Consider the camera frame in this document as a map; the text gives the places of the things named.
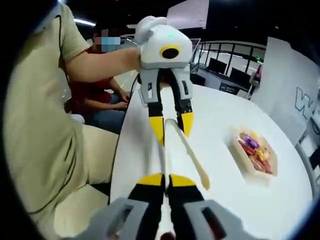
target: whiteboard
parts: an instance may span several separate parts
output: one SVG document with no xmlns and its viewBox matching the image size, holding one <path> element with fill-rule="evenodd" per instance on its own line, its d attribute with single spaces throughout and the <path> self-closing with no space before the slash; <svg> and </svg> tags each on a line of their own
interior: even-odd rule
<svg viewBox="0 0 320 240">
<path fill-rule="evenodd" d="M 209 0 L 187 0 L 168 9 L 168 25 L 176 29 L 206 29 Z"/>
</svg>

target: food container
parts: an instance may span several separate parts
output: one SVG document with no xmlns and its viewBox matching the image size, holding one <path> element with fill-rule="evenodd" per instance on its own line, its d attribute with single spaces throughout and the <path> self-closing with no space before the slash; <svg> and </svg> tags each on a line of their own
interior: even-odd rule
<svg viewBox="0 0 320 240">
<path fill-rule="evenodd" d="M 253 139 L 256 140 L 260 146 L 263 146 L 263 148 L 266 149 L 266 154 L 268 155 L 267 163 L 269 164 L 270 173 L 257 170 L 254 167 L 252 160 L 244 150 L 243 144 L 240 143 L 241 141 L 239 142 L 241 133 L 242 136 L 243 133 L 249 136 L 254 136 Z M 271 148 L 267 140 L 257 132 L 254 132 L 247 128 L 236 129 L 234 136 L 232 137 L 232 145 L 234 147 L 234 160 L 236 161 L 245 179 L 247 178 L 253 181 L 262 182 L 268 186 L 270 183 L 270 179 L 278 175 L 277 155 L 275 154 L 274 150 Z"/>
</svg>

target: man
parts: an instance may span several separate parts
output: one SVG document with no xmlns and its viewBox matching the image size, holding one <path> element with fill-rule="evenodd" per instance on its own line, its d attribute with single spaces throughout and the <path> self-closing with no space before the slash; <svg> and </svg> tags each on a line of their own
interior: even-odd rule
<svg viewBox="0 0 320 240">
<path fill-rule="evenodd" d="M 88 54 L 103 54 L 101 35 L 102 30 L 95 27 L 93 44 L 86 50 Z M 129 94 L 113 77 L 90 83 L 75 80 L 70 81 L 72 113 L 82 115 L 87 125 L 120 134 Z M 114 93 L 110 94 L 106 89 L 111 89 Z"/>
<path fill-rule="evenodd" d="M 59 10 L 42 31 L 29 36 L 20 51 L 7 90 L 3 126 L 6 160 L 16 191 L 49 240 L 58 238 L 54 222 L 62 202 L 73 192 L 88 189 L 87 184 L 110 181 L 116 146 L 110 139 L 117 139 L 116 134 L 77 123 L 65 113 L 60 55 L 67 74 L 80 82 L 93 83 L 139 68 L 135 48 L 88 54 L 89 46 L 70 9 L 60 5 Z M 89 218 L 96 210 L 90 206 L 88 201 L 73 213 L 87 211 Z"/>
</svg>

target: beige shirt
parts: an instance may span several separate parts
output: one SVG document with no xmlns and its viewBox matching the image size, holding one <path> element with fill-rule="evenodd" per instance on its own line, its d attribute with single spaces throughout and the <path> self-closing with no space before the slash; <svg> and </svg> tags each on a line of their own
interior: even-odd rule
<svg viewBox="0 0 320 240">
<path fill-rule="evenodd" d="M 66 5 L 61 6 L 61 45 L 68 61 L 89 47 Z M 8 88 L 4 140 L 7 163 L 28 213 L 37 213 L 83 169 L 81 126 L 65 113 L 59 81 L 59 18 L 32 34 L 20 52 Z"/>
</svg>

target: desk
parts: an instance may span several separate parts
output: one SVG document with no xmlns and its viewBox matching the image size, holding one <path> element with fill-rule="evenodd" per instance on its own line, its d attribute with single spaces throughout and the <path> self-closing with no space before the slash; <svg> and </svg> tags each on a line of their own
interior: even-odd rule
<svg viewBox="0 0 320 240">
<path fill-rule="evenodd" d="M 232 87 L 240 88 L 241 90 L 248 92 L 249 88 L 237 84 L 230 77 L 220 75 L 208 70 L 199 68 L 197 74 L 205 78 L 205 86 L 212 89 L 219 89 L 221 84 L 226 84 Z"/>
<path fill-rule="evenodd" d="M 165 119 L 175 119 L 171 89 L 164 88 L 161 98 Z M 194 180 L 205 199 L 214 199 L 240 217 L 253 236 L 283 239 L 291 234 L 312 203 L 312 191 L 304 164 L 286 135 L 253 102 L 222 91 L 193 85 L 192 108 L 194 123 L 188 139 L 210 177 L 211 188 L 202 187 L 186 149 L 169 128 L 165 134 L 173 172 Z M 233 126 L 257 131 L 277 154 L 278 176 L 269 188 L 244 180 L 227 148 Z M 148 109 L 142 107 L 135 90 L 119 136 L 110 201 L 127 197 L 139 179 L 160 172 L 161 157 Z"/>
</svg>

